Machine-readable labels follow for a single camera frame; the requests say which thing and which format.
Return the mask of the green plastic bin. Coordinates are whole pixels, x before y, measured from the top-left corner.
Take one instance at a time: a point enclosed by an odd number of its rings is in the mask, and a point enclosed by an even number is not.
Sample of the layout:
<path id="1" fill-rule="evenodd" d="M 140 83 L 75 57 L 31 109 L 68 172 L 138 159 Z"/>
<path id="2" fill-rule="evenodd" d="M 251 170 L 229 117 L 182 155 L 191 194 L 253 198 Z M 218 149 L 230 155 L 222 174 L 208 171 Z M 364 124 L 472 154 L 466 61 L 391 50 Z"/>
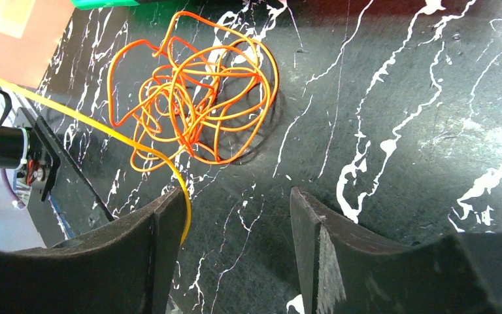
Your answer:
<path id="1" fill-rule="evenodd" d="M 80 10 L 132 7 L 139 5 L 139 2 L 136 0 L 71 0 L 71 3 L 75 8 Z"/>

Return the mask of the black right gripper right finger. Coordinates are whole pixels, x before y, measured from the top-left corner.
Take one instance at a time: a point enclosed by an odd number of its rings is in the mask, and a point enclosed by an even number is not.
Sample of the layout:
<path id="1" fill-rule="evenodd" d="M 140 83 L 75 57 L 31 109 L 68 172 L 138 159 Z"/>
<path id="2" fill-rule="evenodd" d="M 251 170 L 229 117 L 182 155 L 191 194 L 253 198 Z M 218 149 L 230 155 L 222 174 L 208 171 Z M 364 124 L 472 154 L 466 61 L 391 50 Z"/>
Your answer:
<path id="1" fill-rule="evenodd" d="M 403 245 L 298 187 L 290 216 L 305 313 L 502 313 L 502 233 Z"/>

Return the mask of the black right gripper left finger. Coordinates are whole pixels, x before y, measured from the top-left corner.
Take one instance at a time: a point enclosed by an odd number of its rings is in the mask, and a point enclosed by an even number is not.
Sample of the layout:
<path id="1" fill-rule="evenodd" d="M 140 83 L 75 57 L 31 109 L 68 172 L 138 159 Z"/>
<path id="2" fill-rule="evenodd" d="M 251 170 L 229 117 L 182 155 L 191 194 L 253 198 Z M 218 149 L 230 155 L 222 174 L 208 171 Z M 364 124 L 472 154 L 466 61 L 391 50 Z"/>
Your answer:
<path id="1" fill-rule="evenodd" d="M 48 249 L 0 251 L 0 313 L 165 313 L 185 221 L 176 188 Z"/>

